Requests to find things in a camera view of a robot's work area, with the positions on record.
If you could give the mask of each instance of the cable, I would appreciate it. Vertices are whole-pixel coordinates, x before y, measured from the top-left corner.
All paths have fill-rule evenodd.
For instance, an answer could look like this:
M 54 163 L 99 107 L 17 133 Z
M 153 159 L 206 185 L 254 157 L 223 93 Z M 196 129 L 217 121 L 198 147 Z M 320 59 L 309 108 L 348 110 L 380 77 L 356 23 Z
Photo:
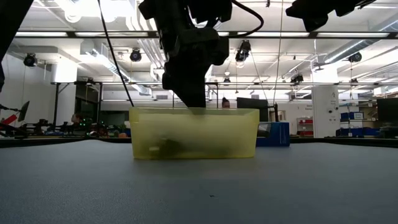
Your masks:
M 266 91 L 264 90 L 264 87 L 262 85 L 262 81 L 261 81 L 261 78 L 260 78 L 259 70 L 257 69 L 256 61 L 254 60 L 254 55 L 252 54 L 251 57 L 253 58 L 254 68 L 256 68 L 257 76 L 259 77 L 259 81 L 260 81 L 260 85 L 261 85 L 261 88 L 262 88 L 262 92 L 264 93 L 264 96 L 266 97 L 266 100 L 267 100 L 267 103 L 268 103 L 268 106 L 269 106 L 269 102 L 268 102 L 268 99 L 267 99 Z
M 105 32 L 106 40 L 108 41 L 109 50 L 111 51 L 112 59 L 113 59 L 114 64 L 115 64 L 115 66 L 116 66 L 116 70 L 118 71 L 118 74 L 119 74 L 119 76 L 120 76 L 120 79 L 121 79 L 122 82 L 123 82 L 123 86 L 124 86 L 124 89 L 125 89 L 125 91 L 126 91 L 126 93 L 127 93 L 127 97 L 129 98 L 129 101 L 130 101 L 130 103 L 131 103 L 131 106 L 134 106 L 134 103 L 133 103 L 132 100 L 131 100 L 131 96 L 130 96 L 129 90 L 127 89 L 127 86 L 126 86 L 126 82 L 124 81 L 124 78 L 123 78 L 123 76 L 122 76 L 122 73 L 120 72 L 119 65 L 118 65 L 118 61 L 116 60 L 116 57 L 114 56 L 114 52 L 113 52 L 113 47 L 112 47 L 111 39 L 109 38 L 108 30 L 107 30 L 106 25 L 105 25 L 105 19 L 104 19 L 104 15 L 102 14 L 102 8 L 101 8 L 101 3 L 100 3 L 100 1 L 101 1 L 101 0 L 98 0 L 98 6 L 99 6 L 99 11 L 100 11 L 100 13 L 101 13 L 102 26 L 104 27 L 104 32 Z
M 282 43 L 282 23 L 284 21 L 284 8 L 280 10 L 280 34 L 279 34 L 279 50 L 278 50 L 278 61 L 277 61 L 277 68 L 276 68 L 276 79 L 275 79 L 275 90 L 274 90 L 274 100 L 273 103 L 275 104 L 275 94 L 276 94 L 276 85 L 278 84 L 278 76 L 279 76 L 279 62 L 280 62 L 280 45 Z
M 241 4 L 240 2 L 237 2 L 237 0 L 232 0 L 232 3 L 235 4 L 236 6 L 240 7 L 241 9 L 245 10 L 246 12 L 248 12 L 248 13 L 250 13 L 250 14 L 256 16 L 256 17 L 260 20 L 260 25 L 259 25 L 257 28 L 255 28 L 254 30 L 249 31 L 249 32 L 247 32 L 247 33 L 238 34 L 238 35 L 228 35 L 228 36 L 226 36 L 226 37 L 228 37 L 228 38 L 242 38 L 242 37 L 247 37 L 248 35 L 257 32 L 259 29 L 261 29 L 261 27 L 263 27 L 263 25 L 264 25 L 264 20 L 263 20 L 263 18 L 262 18 L 258 13 L 256 13 L 254 10 L 252 10 L 252 9 L 250 9 L 250 8 L 248 8 L 248 7 L 246 7 L 245 5 Z

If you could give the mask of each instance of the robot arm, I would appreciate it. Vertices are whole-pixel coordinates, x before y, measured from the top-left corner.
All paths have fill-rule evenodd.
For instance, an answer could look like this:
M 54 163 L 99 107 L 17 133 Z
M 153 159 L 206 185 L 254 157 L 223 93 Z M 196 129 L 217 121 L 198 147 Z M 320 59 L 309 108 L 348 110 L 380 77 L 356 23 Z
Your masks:
M 222 65 L 229 56 L 229 40 L 213 26 L 231 19 L 231 0 L 145 0 L 139 9 L 145 19 L 154 19 L 167 62 L 163 88 L 172 90 L 187 107 L 206 107 L 205 74 L 210 65 Z M 204 28 L 197 22 L 207 21 Z

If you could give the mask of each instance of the monitor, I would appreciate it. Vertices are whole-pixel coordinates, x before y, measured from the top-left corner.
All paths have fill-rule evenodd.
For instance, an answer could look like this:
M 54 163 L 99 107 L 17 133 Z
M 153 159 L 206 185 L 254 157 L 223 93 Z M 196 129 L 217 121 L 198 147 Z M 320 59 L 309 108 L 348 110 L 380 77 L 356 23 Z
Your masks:
M 379 121 L 398 121 L 398 98 L 377 99 L 377 113 Z
M 259 109 L 260 110 L 260 122 L 267 122 L 268 119 L 268 101 L 258 100 L 250 98 L 240 98 L 236 99 L 238 108 L 248 108 L 248 109 Z

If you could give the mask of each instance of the black cable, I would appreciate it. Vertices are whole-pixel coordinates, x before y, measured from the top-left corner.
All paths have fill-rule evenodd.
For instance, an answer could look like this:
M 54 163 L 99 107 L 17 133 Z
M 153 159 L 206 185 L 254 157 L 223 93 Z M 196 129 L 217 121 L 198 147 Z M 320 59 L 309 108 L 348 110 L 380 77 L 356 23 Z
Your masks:
M 250 14 L 256 16 L 256 17 L 260 20 L 260 25 L 259 25 L 257 28 L 255 28 L 254 30 L 249 31 L 249 32 L 247 32 L 247 33 L 238 34 L 238 35 L 229 35 L 229 36 L 226 36 L 226 37 L 228 37 L 228 38 L 242 38 L 242 37 L 247 37 L 248 35 L 257 32 L 259 29 L 261 29 L 261 27 L 263 27 L 263 25 L 264 25 L 264 20 L 263 20 L 263 18 L 262 18 L 258 13 L 256 13 L 254 10 L 252 10 L 252 9 L 250 9 L 250 8 L 248 8 L 248 7 L 246 7 L 246 6 L 244 6 L 243 4 L 237 2 L 237 0 L 232 0 L 232 3 L 235 4 L 236 6 L 240 7 L 241 9 L 245 10 L 246 12 L 248 12 L 248 13 L 250 13 Z
M 98 0 L 99 11 L 100 11 L 100 13 L 101 13 L 102 26 L 104 27 L 104 32 L 105 32 L 106 40 L 108 41 L 109 50 L 111 51 L 113 62 L 114 62 L 114 64 L 115 64 L 115 66 L 116 66 L 116 70 L 118 71 L 118 74 L 119 74 L 119 76 L 120 76 L 120 79 L 121 79 L 122 82 L 123 82 L 123 86 L 124 86 L 124 89 L 125 89 L 125 91 L 126 91 L 126 93 L 127 93 L 127 96 L 128 96 L 128 98 L 129 98 L 129 101 L 130 101 L 130 103 L 131 103 L 131 106 L 134 106 L 134 103 L 133 103 L 132 100 L 131 100 L 131 96 L 130 96 L 129 90 L 127 89 L 127 86 L 126 86 L 126 82 L 124 81 L 124 77 L 122 76 L 122 73 L 120 72 L 119 65 L 118 65 L 118 61 L 116 60 L 116 57 L 114 56 L 112 43 L 111 43 L 111 40 L 109 39 L 108 30 L 107 30 L 106 25 L 105 25 L 105 19 L 104 19 L 104 15 L 102 14 L 102 8 L 101 8 L 101 3 L 100 3 L 100 1 L 101 1 L 101 0 Z

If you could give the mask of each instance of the fluorescent light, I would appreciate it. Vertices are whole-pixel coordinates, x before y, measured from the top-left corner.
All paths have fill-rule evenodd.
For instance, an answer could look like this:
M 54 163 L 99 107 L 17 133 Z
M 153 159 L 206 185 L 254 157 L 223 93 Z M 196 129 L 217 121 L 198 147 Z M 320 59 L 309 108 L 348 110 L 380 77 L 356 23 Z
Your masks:
M 308 32 L 255 32 L 248 37 L 308 37 Z
M 228 34 L 229 34 L 229 32 L 218 32 L 218 35 L 219 35 L 220 37 L 227 36 Z
M 317 37 L 387 37 L 386 32 L 320 32 Z
M 373 5 L 368 5 L 368 6 L 365 6 L 363 8 L 364 9 L 396 9 L 397 7 L 395 7 L 395 6 L 373 6 Z
M 129 101 L 129 100 L 102 100 L 105 102 L 125 102 L 125 101 Z
M 76 32 L 77 37 L 106 37 L 104 32 Z M 147 37 L 147 32 L 108 32 L 110 37 Z
M 66 32 L 17 32 L 16 37 L 67 37 Z
M 76 32 L 77 37 L 91 37 L 96 35 L 105 35 L 104 32 Z
M 254 85 L 251 82 L 230 82 L 230 83 L 219 83 L 220 85 Z

